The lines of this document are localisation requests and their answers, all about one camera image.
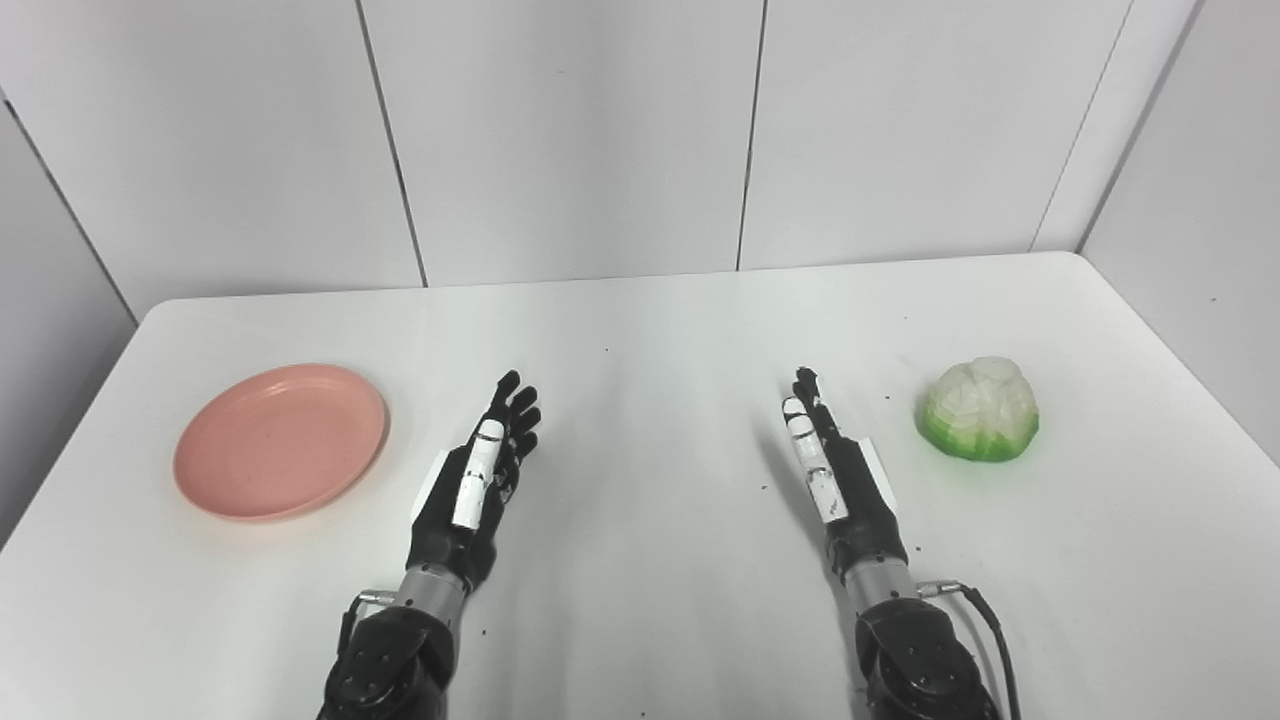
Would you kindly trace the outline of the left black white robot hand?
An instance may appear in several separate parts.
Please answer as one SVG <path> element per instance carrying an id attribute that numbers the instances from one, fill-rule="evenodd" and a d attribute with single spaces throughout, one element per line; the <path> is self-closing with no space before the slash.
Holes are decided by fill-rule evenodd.
<path id="1" fill-rule="evenodd" d="M 467 592 L 489 578 L 497 529 L 538 447 L 540 421 L 538 389 L 507 372 L 471 436 L 445 455 L 411 527 L 408 570 L 447 570 Z"/>

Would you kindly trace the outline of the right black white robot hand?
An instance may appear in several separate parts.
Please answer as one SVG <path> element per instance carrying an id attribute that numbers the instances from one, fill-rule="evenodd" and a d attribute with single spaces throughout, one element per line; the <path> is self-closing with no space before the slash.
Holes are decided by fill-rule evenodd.
<path id="1" fill-rule="evenodd" d="M 844 579 L 863 562 L 909 564 L 899 520 L 881 493 L 864 443 L 845 436 L 820 396 L 818 375 L 800 366 L 782 416 L 812 502 L 826 529 L 826 560 Z"/>

